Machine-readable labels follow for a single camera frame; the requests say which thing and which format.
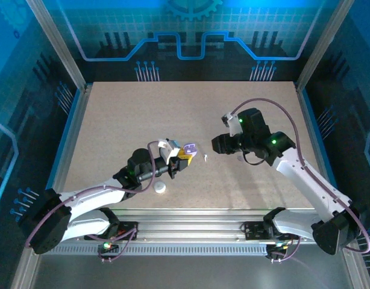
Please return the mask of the small LED circuit board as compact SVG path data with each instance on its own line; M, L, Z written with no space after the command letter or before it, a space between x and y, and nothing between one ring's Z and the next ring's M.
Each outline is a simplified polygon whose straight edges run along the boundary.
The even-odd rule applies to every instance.
M111 263L119 253L119 245L110 241L105 241L98 246L98 257L102 263Z
M266 246L266 258L270 260L271 264L281 263L287 257L288 248L288 244L268 244Z

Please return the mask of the slotted metal strip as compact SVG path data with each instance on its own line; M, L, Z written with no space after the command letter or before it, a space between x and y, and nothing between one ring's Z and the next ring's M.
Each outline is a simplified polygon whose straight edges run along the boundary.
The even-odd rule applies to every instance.
M112 246L105 250L102 244L65 243L45 253L46 255L79 255L97 256L101 252L104 256L116 256L123 251L125 256L266 256L265 244L251 243L130 243L127 247L123 244Z

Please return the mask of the grey metal panel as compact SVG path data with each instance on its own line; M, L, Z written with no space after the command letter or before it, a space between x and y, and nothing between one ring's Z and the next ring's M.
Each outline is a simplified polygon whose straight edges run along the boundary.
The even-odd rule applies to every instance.
M304 244L282 263L261 256L29 256L13 246L5 256L7 287L17 289L370 289L370 269L358 256L328 256Z

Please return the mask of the blue printed backdrop panel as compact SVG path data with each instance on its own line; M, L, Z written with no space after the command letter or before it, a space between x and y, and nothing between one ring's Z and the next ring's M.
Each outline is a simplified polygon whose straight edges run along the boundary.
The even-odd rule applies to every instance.
M0 0L0 289L25 237L17 223L46 188L77 88L26 0Z
M338 0L43 0L94 81L295 81Z
M354 0L305 91L330 179L367 206L370 236L370 0ZM370 251L363 258L370 272Z

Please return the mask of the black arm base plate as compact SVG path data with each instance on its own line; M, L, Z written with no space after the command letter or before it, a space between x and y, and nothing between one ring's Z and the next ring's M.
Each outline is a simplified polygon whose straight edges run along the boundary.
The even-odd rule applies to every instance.
M281 233L274 225L266 222L243 222L240 226L245 234L245 240L298 240L299 236Z
M132 240L135 240L138 232L138 222L112 223L102 234L85 235L85 240L127 240L131 236L131 230L136 229Z

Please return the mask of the aluminium mounting rail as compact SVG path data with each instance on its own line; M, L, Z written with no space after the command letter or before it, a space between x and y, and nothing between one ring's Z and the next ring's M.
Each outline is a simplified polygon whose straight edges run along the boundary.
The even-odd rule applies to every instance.
M292 240L245 240L240 226L243 222L263 222L265 210L201 210L201 209L115 209L121 221L138 222L136 240L156 242L229 242L248 241L284 244ZM291 210L314 213L314 210Z

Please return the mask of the aluminium side rail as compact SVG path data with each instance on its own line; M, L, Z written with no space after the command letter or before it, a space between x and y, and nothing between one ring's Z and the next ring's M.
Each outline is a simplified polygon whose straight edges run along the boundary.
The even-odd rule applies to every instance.
M63 192L93 84L77 90L59 142L46 189Z
M324 141L316 122L316 117L310 103L306 89L296 90L299 104L306 123L307 131L312 144L315 161L318 166L318 172L336 189L339 188L333 170L331 168L327 151L325 150Z

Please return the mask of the aluminium frame post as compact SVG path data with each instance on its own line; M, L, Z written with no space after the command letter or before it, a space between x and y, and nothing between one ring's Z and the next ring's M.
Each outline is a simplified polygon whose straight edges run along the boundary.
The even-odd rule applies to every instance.
M327 22L318 42L315 45L313 52L306 62L297 82L296 92L301 93L307 85L309 79L312 77L315 69L321 61L324 53L332 43L336 33L345 20L350 8L355 0L339 0L333 14Z
M64 39L62 38L62 35L60 34L49 11L46 9L43 1L26 0L26 2L77 89L79 89L80 92L85 92L87 88L86 80L80 72L72 54L70 53Z

